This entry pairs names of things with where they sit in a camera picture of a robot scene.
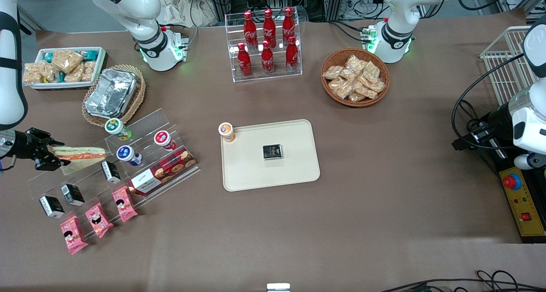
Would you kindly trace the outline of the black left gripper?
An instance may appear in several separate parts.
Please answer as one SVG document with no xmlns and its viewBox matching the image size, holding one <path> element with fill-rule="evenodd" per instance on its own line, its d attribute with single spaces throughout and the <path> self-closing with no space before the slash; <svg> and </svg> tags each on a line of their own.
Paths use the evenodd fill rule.
<svg viewBox="0 0 546 292">
<path fill-rule="evenodd" d="M 513 149 L 512 119 L 507 105 L 499 106 L 480 118 L 469 121 L 470 137 L 452 141 L 456 151 L 476 148 Z"/>
</svg>

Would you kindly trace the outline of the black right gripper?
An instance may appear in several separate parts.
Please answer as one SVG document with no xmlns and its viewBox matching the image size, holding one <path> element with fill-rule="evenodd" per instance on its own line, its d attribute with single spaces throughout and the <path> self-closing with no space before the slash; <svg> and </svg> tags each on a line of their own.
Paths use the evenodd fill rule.
<svg viewBox="0 0 546 292">
<path fill-rule="evenodd" d="M 61 162 L 49 152 L 48 148 L 64 145 L 63 142 L 51 138 L 49 132 L 30 128 L 26 132 L 15 131 L 12 155 L 21 159 L 35 160 L 37 171 L 56 171 L 61 167 Z"/>
</svg>

